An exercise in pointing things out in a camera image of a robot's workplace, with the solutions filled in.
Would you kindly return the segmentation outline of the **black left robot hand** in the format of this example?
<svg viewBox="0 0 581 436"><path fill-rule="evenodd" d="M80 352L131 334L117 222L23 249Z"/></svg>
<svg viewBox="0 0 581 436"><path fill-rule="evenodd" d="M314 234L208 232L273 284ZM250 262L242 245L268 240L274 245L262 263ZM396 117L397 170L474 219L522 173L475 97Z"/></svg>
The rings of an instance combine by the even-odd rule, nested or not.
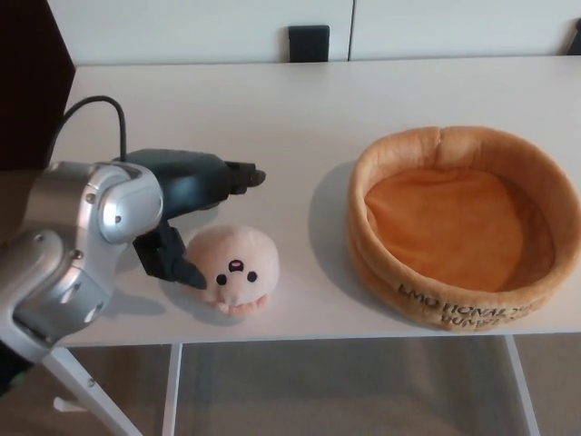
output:
<svg viewBox="0 0 581 436"><path fill-rule="evenodd" d="M145 272L166 282L204 290L202 272L184 258L185 244L168 221L216 207L231 195L262 184L266 173L253 163L224 161L215 154L183 150L142 149L125 156L129 164L150 170L162 190L162 218L133 241Z"/></svg>

